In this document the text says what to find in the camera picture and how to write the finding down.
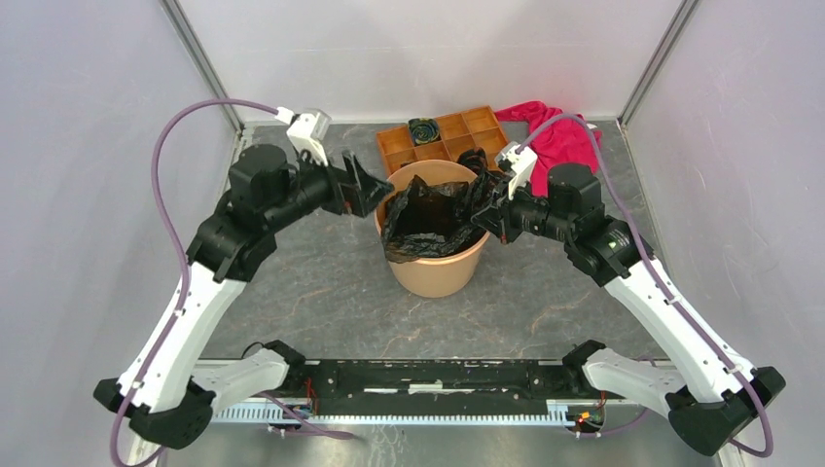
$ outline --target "pink towel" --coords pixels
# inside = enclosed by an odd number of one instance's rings
[[[544,102],[533,100],[499,110],[495,117],[500,122],[527,122],[532,132],[550,117],[561,112],[561,109],[548,107]],[[601,147],[601,131],[594,130],[593,133]],[[547,172],[558,163],[577,162],[588,165],[593,173],[598,170],[598,161],[588,136],[579,124],[571,120],[562,120],[551,125],[530,143],[530,147],[539,157],[530,175],[530,185],[535,197],[547,196]]]

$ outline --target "gray surface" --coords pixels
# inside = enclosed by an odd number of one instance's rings
[[[375,132],[385,127],[332,126],[324,140],[328,154],[345,146],[383,174]],[[526,136],[525,124],[505,128],[511,139]],[[599,128],[612,179],[642,233],[653,238],[622,135],[611,122]],[[261,126],[252,142],[289,147],[283,131]],[[398,284],[372,217],[315,212],[277,241],[278,251],[227,311],[205,357],[237,357],[249,342],[273,339],[316,358],[557,358],[589,338],[630,357],[662,355],[626,309],[574,269],[560,244],[544,238],[524,234],[508,246],[489,241],[470,283],[437,300]]]
[[[608,407],[608,426],[636,414],[634,407]],[[354,441],[323,438],[281,440],[257,425],[211,424],[191,446],[171,451],[164,467],[330,466],[572,466],[704,467],[701,456],[678,439],[657,415],[633,430],[600,440],[576,441],[560,427],[335,426]]]
[[[825,3],[755,5],[699,3],[629,140],[680,290],[787,380],[755,464],[822,465]],[[764,445],[757,422],[740,438]]]
[[[0,464],[111,466],[114,415],[92,389],[128,367],[180,277],[152,198],[152,148],[209,91],[158,2],[0,11]],[[214,208],[232,144],[211,109],[163,148],[185,244]]]

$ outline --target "white panel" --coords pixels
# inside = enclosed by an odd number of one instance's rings
[[[91,392],[128,366],[179,276],[152,148],[209,94],[157,1],[2,2],[0,60],[0,464],[109,466],[114,416]],[[165,147],[161,187],[185,244],[232,142],[212,109]]]
[[[231,96],[399,121],[533,99],[616,116],[679,1],[181,4]]]
[[[671,276],[704,318],[788,387],[776,454],[818,465],[825,390],[825,4],[701,2],[631,122]],[[759,423],[746,441],[762,446]]]

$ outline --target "sorting tray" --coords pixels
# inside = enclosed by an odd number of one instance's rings
[[[378,150],[387,175],[417,161],[441,160],[457,162],[461,153],[482,148],[489,167],[495,167],[495,157],[507,143],[507,135],[492,109],[479,107],[457,114],[436,117],[441,141],[415,146],[406,125],[396,126],[376,134]]]

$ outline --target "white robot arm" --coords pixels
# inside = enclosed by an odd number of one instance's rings
[[[601,186],[587,166],[555,166],[549,174],[550,196],[535,198],[524,187],[525,174],[536,161],[532,150],[511,143],[496,161],[506,174],[473,222],[503,243],[522,232],[563,242],[573,266],[624,305],[676,367],[653,368],[588,341],[563,361],[581,367],[591,387],[668,418],[677,434],[705,455],[714,454],[757,416],[761,408],[755,407],[754,397],[766,406],[784,388],[776,369],[755,368],[710,328],[658,259],[642,257],[628,223],[605,214]],[[638,240],[645,256],[652,257],[644,239]]]
[[[104,379],[94,398],[117,412],[147,441],[180,449],[194,441],[211,416],[264,390],[281,385],[289,361],[263,348],[219,370],[195,371],[218,321],[243,291],[261,262],[276,249],[275,234],[322,208],[366,217],[392,192],[369,175],[354,156],[342,153],[345,169],[330,164],[320,143],[329,117],[320,111],[295,114],[279,108],[278,120],[298,154],[298,167],[272,145],[246,148],[230,168],[230,189],[198,228],[187,250],[190,292],[176,310],[181,283],[149,340],[118,378]],[[173,320],[173,326],[167,325]],[[139,369],[161,341],[142,380]]]

